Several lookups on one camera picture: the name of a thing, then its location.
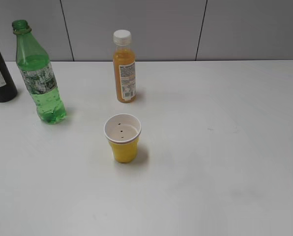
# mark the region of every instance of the bottle cap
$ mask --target bottle cap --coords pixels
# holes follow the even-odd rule
[[[131,33],[128,30],[120,29],[114,32],[114,43],[118,46],[126,46],[131,43]]]
[[[25,34],[32,31],[26,20],[14,21],[12,22],[12,27],[14,34]]]

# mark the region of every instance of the yellow cup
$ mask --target yellow cup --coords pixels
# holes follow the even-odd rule
[[[138,118],[130,114],[115,115],[105,123],[104,133],[116,161],[128,163],[135,159],[141,134],[141,123]]]

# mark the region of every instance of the white cup rim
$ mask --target white cup rim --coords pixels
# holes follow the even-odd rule
[[[137,134],[136,134],[133,138],[128,139],[128,140],[124,140],[124,141],[116,141],[116,140],[111,139],[110,137],[108,137],[108,135],[106,134],[106,124],[107,124],[107,122],[108,122],[110,119],[112,119],[112,118],[114,118],[114,117],[116,117],[116,116],[120,116],[120,115],[131,116],[131,117],[133,117],[134,119],[136,119],[136,120],[138,121],[138,123],[139,123],[139,127],[140,127],[140,128],[139,128]],[[105,124],[104,124],[104,134],[105,134],[105,137],[106,137],[109,141],[111,141],[111,142],[113,142],[113,143],[115,143],[115,144],[128,144],[128,143],[134,141],[134,140],[135,140],[137,137],[139,137],[139,135],[141,134],[141,129],[142,129],[142,126],[141,126],[141,122],[140,122],[140,120],[139,120],[137,117],[135,117],[134,115],[132,115],[132,114],[127,114],[127,113],[116,114],[116,115],[110,117],[110,118],[105,122]]]

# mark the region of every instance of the gray wall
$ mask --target gray wall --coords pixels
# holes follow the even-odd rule
[[[0,0],[0,51],[15,60],[16,36],[12,21],[25,19],[52,60],[72,60],[59,0]]]
[[[293,59],[293,0],[208,0],[197,60]]]
[[[51,60],[111,60],[117,29],[132,32],[137,60],[293,59],[293,0],[0,0],[5,60],[16,19]]]

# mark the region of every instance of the green plastic bottle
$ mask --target green plastic bottle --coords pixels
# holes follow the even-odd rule
[[[14,21],[12,27],[17,36],[16,62],[36,104],[38,116],[46,123],[58,123],[65,118],[66,111],[49,56],[31,34],[27,21]]]

